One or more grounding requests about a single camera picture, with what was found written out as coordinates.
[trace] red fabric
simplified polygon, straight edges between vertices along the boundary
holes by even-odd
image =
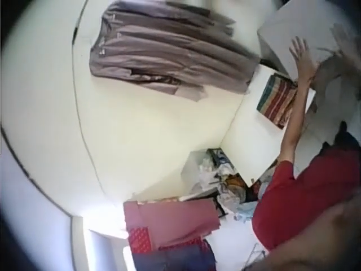
[[[152,250],[184,243],[219,229],[211,199],[189,202],[124,203],[128,232],[146,228]]]
[[[360,185],[359,154],[330,149],[317,156],[295,180],[293,164],[282,161],[252,219],[268,249],[295,237],[327,208],[346,200]]]
[[[128,242],[132,253],[147,253],[152,251],[151,239],[147,228],[129,230]]]

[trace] folded cloth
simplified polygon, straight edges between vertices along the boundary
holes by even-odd
[[[203,250],[201,246],[195,243],[168,250],[134,253],[134,265],[137,271],[215,271],[212,250],[210,247]]]
[[[296,85],[291,79],[274,74],[268,80],[257,110],[283,129],[292,112],[296,97]]]
[[[211,199],[146,204],[126,202],[124,214],[130,235],[134,230],[141,229],[139,235],[149,239],[149,242],[135,242],[136,246],[132,249],[150,247],[155,251],[209,234],[220,226]]]

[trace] dark blue fabric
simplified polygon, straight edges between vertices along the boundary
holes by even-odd
[[[134,253],[137,271],[209,271],[215,267],[211,250],[202,252],[198,245],[167,251]]]

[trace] fingers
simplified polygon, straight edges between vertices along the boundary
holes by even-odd
[[[299,56],[301,54],[300,48],[298,47],[298,45],[294,39],[292,40],[292,45],[293,45],[293,51],[296,52],[297,56]]]
[[[299,37],[292,39],[292,47],[289,49],[295,60],[299,59],[305,51],[309,51],[309,45],[305,39],[301,40]]]
[[[296,41],[297,41],[298,49],[299,49],[300,53],[302,54],[305,51],[305,48],[303,48],[301,39],[299,37],[296,37]]]
[[[303,39],[303,47],[305,48],[306,51],[309,51],[309,44],[307,43],[307,41],[305,39]]]
[[[297,54],[292,50],[292,48],[289,49],[289,52],[291,53],[291,55],[293,56],[293,58],[297,61],[297,60],[298,60],[298,56],[297,56]]]

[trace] red sleeve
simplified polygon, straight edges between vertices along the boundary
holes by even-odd
[[[286,186],[290,181],[294,182],[293,164],[290,161],[282,161],[276,167],[272,181],[267,187],[266,192],[277,187]]]

